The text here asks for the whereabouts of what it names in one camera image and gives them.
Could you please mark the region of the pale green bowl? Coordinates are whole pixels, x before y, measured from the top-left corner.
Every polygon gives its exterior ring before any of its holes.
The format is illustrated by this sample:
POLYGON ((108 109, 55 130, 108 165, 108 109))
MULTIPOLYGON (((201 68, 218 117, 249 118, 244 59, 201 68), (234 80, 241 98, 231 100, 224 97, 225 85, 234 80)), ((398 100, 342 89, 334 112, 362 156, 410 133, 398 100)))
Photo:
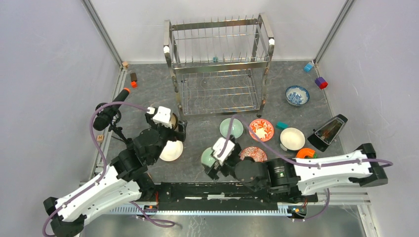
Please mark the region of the pale green bowl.
POLYGON ((204 167, 212 167, 216 162, 216 159, 212 156, 212 147, 206 148, 201 155, 201 164, 204 167))

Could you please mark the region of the orange bowl white inside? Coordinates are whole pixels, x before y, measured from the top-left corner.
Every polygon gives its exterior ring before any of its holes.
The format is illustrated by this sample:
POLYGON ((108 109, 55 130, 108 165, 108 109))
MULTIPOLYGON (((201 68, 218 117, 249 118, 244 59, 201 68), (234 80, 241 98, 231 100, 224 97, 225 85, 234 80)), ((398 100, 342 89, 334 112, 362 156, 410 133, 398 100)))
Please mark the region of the orange bowl white inside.
POLYGON ((174 161, 178 159, 183 152, 183 142, 167 141, 159 158, 163 161, 174 161))

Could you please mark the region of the blue white zigzag bowl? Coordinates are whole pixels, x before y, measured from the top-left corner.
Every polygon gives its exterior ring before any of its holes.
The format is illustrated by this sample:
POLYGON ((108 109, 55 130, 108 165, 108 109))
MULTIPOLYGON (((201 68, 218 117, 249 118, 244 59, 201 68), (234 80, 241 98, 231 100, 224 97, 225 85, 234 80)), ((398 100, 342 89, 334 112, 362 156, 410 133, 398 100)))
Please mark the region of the blue white zigzag bowl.
POLYGON ((247 147, 241 151, 240 159, 244 160, 245 157, 251 157, 255 162, 265 162, 268 160, 266 153, 259 147, 247 147))

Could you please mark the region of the green checked small bowl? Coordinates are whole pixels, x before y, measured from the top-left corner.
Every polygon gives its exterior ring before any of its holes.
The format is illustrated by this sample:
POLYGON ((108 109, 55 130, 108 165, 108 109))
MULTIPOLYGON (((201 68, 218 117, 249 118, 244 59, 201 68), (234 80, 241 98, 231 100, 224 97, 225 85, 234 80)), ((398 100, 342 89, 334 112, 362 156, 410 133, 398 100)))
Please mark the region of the green checked small bowl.
MULTIPOLYGON (((230 118, 224 119, 219 125, 220 134, 224 138, 227 138, 229 127, 230 127, 230 120, 231 120, 230 118)), ((244 133, 243 124, 238 119, 234 119, 231 125, 230 134, 233 135, 235 138, 239 138, 243 133, 244 133)))

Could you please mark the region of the teal glazed bowl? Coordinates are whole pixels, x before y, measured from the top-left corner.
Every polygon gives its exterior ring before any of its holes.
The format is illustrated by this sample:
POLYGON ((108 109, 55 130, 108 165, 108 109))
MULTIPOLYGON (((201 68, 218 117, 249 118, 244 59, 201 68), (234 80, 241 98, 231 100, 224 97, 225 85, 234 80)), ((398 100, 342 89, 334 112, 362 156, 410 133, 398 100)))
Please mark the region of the teal glazed bowl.
POLYGON ((296 152, 305 145, 305 136, 297 128, 288 127, 280 134, 280 147, 284 151, 296 152))

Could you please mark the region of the stainless steel dish rack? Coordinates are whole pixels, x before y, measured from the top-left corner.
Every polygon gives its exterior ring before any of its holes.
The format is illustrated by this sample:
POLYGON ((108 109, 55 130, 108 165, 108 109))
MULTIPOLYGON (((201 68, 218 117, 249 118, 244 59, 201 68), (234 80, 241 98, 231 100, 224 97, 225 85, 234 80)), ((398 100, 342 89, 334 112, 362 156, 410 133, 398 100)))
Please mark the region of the stainless steel dish rack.
POLYGON ((255 113, 260 118, 274 49, 265 13, 201 22, 166 20, 163 52, 179 114, 255 113))

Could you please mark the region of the blue white floral bowl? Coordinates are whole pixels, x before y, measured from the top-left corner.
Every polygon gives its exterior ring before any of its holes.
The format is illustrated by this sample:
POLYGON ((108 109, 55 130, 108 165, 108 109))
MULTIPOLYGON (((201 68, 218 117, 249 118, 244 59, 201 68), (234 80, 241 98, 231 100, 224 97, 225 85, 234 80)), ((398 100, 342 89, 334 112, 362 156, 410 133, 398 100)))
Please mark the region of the blue white floral bowl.
POLYGON ((286 100, 293 106, 302 106, 310 100, 310 94, 305 87, 292 85, 286 89, 286 100))

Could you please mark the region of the black patterned bowl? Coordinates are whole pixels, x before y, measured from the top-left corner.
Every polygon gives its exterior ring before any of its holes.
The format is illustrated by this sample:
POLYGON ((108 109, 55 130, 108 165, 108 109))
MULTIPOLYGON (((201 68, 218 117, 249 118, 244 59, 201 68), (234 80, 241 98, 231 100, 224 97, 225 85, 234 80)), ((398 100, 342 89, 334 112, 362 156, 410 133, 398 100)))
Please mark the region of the black patterned bowl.
POLYGON ((175 113, 172 113, 171 114, 171 117, 170 117, 170 121, 169 122, 170 122, 170 124, 172 126, 172 129, 174 131, 178 131, 178 128, 179 128, 179 125, 178 125, 179 119, 178 119, 178 117, 177 117, 177 115, 175 113))

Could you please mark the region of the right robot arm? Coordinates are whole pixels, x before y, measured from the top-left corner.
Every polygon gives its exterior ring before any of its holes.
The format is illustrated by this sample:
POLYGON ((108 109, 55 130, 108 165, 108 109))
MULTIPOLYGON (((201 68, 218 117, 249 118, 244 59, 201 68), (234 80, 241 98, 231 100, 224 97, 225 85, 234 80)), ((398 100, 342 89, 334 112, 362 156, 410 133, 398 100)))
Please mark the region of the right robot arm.
POLYGON ((363 144, 340 156, 294 158, 293 163, 281 158, 258 162, 252 157, 240 158, 240 153, 236 145, 223 159, 217 159, 215 151, 207 148, 201 156, 201 164, 212 180, 218 180, 218 173, 222 173, 223 176, 232 176, 253 192, 285 193, 291 201, 299 201, 304 196, 340 184, 376 187, 388 183, 371 144, 363 144))

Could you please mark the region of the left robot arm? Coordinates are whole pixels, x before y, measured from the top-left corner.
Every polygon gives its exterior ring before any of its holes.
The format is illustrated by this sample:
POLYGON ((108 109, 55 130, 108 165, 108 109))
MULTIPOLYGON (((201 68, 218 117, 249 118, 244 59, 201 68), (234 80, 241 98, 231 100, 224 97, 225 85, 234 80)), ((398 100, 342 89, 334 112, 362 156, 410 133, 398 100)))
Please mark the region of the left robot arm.
POLYGON ((121 151, 102 172, 76 191, 62 198, 47 198, 43 204, 54 236, 74 237, 94 219, 131 201, 155 201, 158 193, 147 174, 169 141, 186 140, 187 121, 168 128, 153 122, 121 151))

